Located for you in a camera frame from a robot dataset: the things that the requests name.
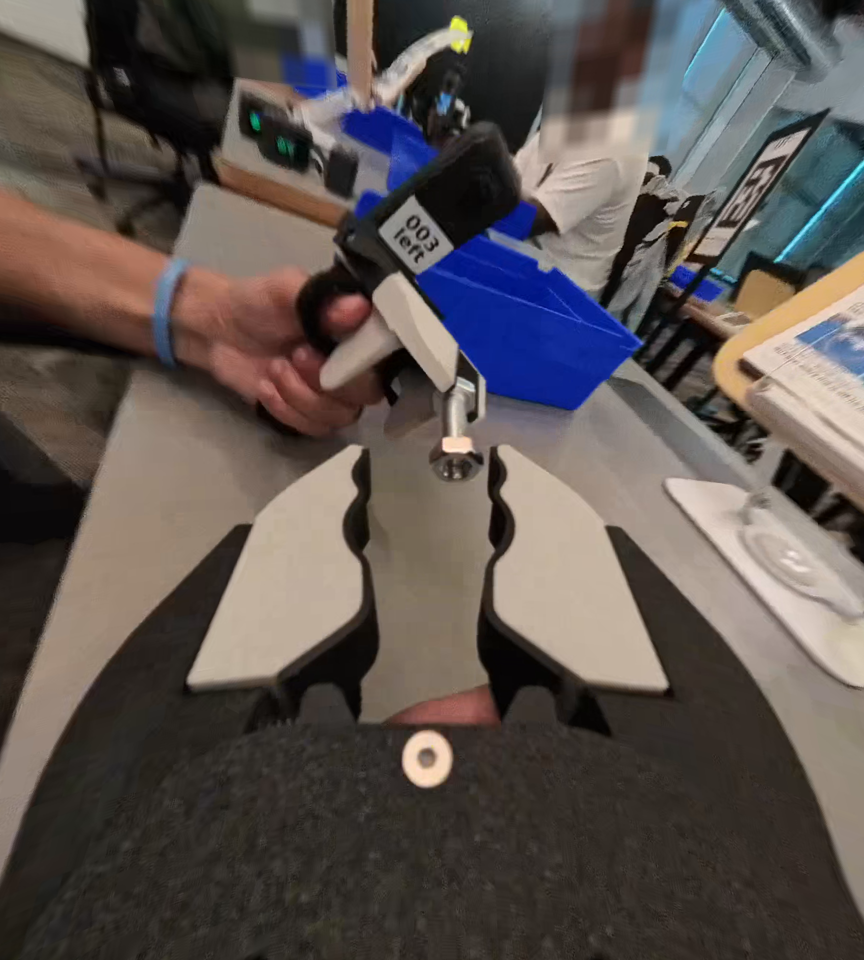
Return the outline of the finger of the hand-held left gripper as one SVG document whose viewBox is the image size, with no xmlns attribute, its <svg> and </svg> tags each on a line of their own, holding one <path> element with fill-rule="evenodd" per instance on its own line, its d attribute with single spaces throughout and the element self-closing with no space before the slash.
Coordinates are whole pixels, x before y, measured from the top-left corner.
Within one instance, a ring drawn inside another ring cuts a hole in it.
<svg viewBox="0 0 864 960">
<path fill-rule="evenodd" d="M 453 388 L 463 399 L 465 422 L 473 425 L 486 416 L 488 390 L 486 379 L 463 352 L 457 356 Z"/>
<path fill-rule="evenodd" d="M 319 384 L 334 392 L 403 350 L 436 391 L 448 392 L 457 378 L 459 346 L 405 274 L 383 279 L 372 295 L 366 321 L 339 342 L 319 371 Z"/>
</svg>

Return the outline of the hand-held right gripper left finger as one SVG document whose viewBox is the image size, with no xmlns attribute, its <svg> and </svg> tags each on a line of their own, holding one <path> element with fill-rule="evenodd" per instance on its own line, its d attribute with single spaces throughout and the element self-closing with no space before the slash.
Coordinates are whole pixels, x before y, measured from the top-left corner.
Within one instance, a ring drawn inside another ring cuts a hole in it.
<svg viewBox="0 0 864 960">
<path fill-rule="evenodd" d="M 318 688 L 356 722 L 379 646 L 365 555 L 371 456 L 352 444 L 282 489 L 252 522 L 186 676 L 190 693 L 259 690 L 297 718 Z"/>
</svg>

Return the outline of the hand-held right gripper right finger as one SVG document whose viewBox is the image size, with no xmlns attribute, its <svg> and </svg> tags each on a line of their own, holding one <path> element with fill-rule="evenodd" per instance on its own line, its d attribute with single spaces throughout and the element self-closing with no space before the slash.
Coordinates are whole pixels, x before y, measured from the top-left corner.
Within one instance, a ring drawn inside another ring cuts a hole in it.
<svg viewBox="0 0 864 960">
<path fill-rule="evenodd" d="M 509 444 L 488 457 L 490 504 L 477 653 L 502 719 L 609 726 L 599 693 L 666 697 L 671 682 L 609 527 L 571 486 Z"/>
</svg>

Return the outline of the person's left forearm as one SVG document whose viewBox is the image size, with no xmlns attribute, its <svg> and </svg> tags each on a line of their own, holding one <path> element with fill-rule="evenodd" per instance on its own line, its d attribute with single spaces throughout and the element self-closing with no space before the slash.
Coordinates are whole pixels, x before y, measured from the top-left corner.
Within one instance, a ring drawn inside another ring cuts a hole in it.
<svg viewBox="0 0 864 960">
<path fill-rule="evenodd" d="M 166 257 L 0 190 L 0 312 L 139 356 L 155 353 Z"/>
</svg>

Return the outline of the person's left hand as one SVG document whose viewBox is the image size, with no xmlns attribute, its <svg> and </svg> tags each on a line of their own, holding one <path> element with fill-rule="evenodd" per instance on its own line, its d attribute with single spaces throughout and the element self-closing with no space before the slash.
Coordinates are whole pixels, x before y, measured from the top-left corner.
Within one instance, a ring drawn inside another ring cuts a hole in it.
<svg viewBox="0 0 864 960">
<path fill-rule="evenodd" d="M 355 424 L 384 395 L 371 369 L 336 390 L 322 387 L 326 357 L 307 341 L 298 313 L 308 278 L 296 267 L 248 279 L 191 268 L 173 302 L 173 343 L 183 363 L 282 426 L 322 438 Z"/>
</svg>

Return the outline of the black display screen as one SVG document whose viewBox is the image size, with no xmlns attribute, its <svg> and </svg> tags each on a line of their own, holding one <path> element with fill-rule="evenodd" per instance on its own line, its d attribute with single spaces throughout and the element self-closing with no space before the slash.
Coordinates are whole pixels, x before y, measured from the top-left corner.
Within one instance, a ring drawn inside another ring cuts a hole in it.
<svg viewBox="0 0 864 960">
<path fill-rule="evenodd" d="M 473 38 L 462 98 L 472 120 L 497 125 L 515 152 L 544 100 L 552 10 L 551 1 L 377 1 L 373 43 L 387 66 L 412 42 L 464 19 Z"/>
</svg>

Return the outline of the white sheet with yellow mark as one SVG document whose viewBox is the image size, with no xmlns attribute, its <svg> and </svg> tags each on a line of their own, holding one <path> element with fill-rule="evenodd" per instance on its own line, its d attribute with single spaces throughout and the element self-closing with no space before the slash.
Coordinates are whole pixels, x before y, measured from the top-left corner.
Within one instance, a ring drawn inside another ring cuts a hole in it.
<svg viewBox="0 0 864 960">
<path fill-rule="evenodd" d="M 452 17 L 448 27 L 433 30 L 404 48 L 391 64 L 373 77 L 371 104 L 390 108 L 399 102 L 433 58 L 444 53 L 467 54 L 474 32 L 465 19 Z"/>
</svg>

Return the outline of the white document stand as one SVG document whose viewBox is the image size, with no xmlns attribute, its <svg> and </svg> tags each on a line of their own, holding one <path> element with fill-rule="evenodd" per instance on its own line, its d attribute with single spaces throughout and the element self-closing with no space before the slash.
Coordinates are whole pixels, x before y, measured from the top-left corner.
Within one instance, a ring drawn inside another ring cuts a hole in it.
<svg viewBox="0 0 864 960">
<path fill-rule="evenodd" d="M 844 494 L 864 498 L 864 438 L 830 401 L 778 374 L 750 390 L 750 412 Z M 864 689 L 864 584 L 842 546 L 766 486 L 669 478 L 667 495 L 830 677 Z"/>
</svg>

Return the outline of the document stand with black board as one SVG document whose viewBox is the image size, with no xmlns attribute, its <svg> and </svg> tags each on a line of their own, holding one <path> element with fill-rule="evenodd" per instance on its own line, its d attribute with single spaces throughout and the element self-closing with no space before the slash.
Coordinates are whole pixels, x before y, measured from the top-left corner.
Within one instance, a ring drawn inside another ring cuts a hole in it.
<svg viewBox="0 0 864 960">
<path fill-rule="evenodd" d="M 374 103 L 375 2 L 345 2 L 346 80 L 357 109 Z"/>
</svg>

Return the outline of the black device with green lights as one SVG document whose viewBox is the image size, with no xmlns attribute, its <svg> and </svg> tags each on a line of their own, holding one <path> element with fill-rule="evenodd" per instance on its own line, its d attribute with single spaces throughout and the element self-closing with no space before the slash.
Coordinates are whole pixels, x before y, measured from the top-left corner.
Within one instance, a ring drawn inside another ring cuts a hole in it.
<svg viewBox="0 0 864 960">
<path fill-rule="evenodd" d="M 238 101 L 240 133 L 271 164 L 296 174 L 317 173 L 325 190 L 354 196 L 359 157 L 322 130 L 308 126 L 286 106 L 243 93 Z"/>
</svg>

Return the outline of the hanging denim jacket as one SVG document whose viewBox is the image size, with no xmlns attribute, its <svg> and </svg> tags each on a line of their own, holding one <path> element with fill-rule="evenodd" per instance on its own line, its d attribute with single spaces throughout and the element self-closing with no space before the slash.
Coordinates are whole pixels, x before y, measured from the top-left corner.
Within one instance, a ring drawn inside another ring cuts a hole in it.
<svg viewBox="0 0 864 960">
<path fill-rule="evenodd" d="M 598 302 L 624 327 L 642 318 L 665 270 L 668 238 L 681 222 L 685 191 L 671 183 L 668 157 L 649 157 L 642 186 L 633 204 L 622 245 L 612 260 Z"/>
</svg>

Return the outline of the blue wristband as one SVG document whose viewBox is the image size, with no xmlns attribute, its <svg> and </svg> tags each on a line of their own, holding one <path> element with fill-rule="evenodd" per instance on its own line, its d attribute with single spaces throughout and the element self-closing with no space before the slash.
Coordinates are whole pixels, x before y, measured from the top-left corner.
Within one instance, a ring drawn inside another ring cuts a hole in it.
<svg viewBox="0 0 864 960">
<path fill-rule="evenodd" d="M 179 366 L 173 338 L 173 310 L 189 268 L 190 263 L 185 258 L 169 259 L 153 289 L 150 319 L 153 353 L 159 363 L 169 370 Z"/>
</svg>

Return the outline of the hanging marker sign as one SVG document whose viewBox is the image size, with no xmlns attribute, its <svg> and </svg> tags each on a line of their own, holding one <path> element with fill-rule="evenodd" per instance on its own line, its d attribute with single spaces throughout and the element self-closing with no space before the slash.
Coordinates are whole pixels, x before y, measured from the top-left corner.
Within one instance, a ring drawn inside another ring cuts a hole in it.
<svg viewBox="0 0 864 960">
<path fill-rule="evenodd" d="M 830 112 L 826 108 L 808 115 L 773 131 L 763 141 L 693 246 L 688 260 L 709 268 L 718 264 Z"/>
</svg>

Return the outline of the black office chair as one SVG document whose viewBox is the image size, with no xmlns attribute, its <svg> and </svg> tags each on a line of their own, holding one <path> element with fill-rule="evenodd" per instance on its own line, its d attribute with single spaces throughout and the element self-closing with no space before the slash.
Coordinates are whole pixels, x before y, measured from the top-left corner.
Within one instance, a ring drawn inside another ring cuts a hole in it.
<svg viewBox="0 0 864 960">
<path fill-rule="evenodd" d="M 160 179 L 138 168 L 115 167 L 109 155 L 105 114 L 144 131 L 175 157 L 173 178 L 186 182 L 185 161 L 198 164 L 208 183 L 218 181 L 212 155 L 218 148 L 232 96 L 229 43 L 211 2 L 86 1 L 88 42 L 85 91 L 92 109 L 95 157 L 78 155 L 79 171 L 100 197 L 109 181 L 151 186 Z"/>
</svg>

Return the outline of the printed instruction sheet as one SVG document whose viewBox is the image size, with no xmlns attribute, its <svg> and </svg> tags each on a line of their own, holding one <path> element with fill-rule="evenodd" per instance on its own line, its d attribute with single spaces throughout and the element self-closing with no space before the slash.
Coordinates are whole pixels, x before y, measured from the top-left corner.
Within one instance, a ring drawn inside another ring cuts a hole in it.
<svg viewBox="0 0 864 960">
<path fill-rule="evenodd" d="M 864 284 L 744 352 L 755 374 L 815 407 L 864 417 Z"/>
</svg>

